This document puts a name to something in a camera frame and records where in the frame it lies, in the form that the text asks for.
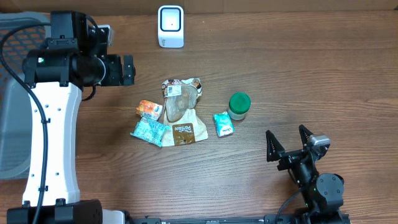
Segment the green lid jar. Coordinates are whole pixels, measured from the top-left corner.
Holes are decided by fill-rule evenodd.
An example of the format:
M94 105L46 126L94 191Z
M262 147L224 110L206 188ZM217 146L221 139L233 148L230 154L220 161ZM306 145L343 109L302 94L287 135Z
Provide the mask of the green lid jar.
M239 121L246 117L250 107L250 97L243 92L237 92L229 99L227 112L231 119Z

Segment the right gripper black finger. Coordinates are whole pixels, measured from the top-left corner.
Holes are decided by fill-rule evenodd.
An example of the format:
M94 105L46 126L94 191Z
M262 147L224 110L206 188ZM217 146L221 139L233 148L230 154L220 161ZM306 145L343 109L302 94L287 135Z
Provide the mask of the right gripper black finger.
M278 161L285 152L285 149L270 131L266 131L266 141L267 141L267 162Z
M309 137L313 134L309 129L307 129L303 124L298 127L300 138L303 145L308 143Z

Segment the green white tissue pack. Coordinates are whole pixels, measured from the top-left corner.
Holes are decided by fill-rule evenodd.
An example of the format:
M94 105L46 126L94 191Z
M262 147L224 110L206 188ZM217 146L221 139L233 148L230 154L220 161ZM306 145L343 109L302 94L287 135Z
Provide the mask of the green white tissue pack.
M233 123L227 111L213 115L216 133L219 138L229 136L235 132Z

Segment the teal white snack packet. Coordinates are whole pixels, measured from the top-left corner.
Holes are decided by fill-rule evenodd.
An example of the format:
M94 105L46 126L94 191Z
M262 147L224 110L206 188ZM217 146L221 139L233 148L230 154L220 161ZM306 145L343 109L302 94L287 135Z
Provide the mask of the teal white snack packet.
M162 138L171 128L153 119L142 117L136 124L131 136L147 141L158 147L162 147Z

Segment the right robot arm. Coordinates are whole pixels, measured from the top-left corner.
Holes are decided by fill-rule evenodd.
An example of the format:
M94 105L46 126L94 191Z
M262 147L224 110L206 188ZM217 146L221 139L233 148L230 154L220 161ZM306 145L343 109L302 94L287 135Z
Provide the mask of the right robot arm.
M320 174L316 161L326 155L330 139L314 134L304 125L298 127L302 148L286 151L275 135L266 131L267 161L277 161L279 171L287 170L298 191L290 196L275 215L265 217L271 223L350 223L348 215L340 211L343 206L344 179L338 174ZM305 207L291 215L282 215L285 207L302 195Z

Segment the orange snack packet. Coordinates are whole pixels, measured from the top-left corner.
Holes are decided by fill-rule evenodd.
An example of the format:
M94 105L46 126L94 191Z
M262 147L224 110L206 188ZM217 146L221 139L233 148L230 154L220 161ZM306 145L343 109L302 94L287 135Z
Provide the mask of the orange snack packet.
M148 100L141 100L136 113L141 117L157 121L163 112L163 106Z

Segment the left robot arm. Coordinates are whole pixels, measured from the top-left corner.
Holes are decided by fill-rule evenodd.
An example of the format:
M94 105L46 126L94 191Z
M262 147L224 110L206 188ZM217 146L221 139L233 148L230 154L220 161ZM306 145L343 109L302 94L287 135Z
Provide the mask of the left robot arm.
M53 11L51 34L22 63L19 84L30 96L30 170L22 205L7 211L8 223L131 223L126 211L82 200L76 177L76 121L83 89L130 86L131 55L107 53L110 26L76 11Z

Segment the brown pastry bag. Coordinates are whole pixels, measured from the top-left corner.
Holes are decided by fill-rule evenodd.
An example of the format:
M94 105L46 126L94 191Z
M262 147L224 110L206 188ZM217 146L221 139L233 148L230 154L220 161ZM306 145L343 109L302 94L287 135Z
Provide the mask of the brown pastry bag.
M164 96L164 125L170 128L162 145L182 146L208 139L204 122L197 116L195 107L202 95L199 78L166 80L161 84Z

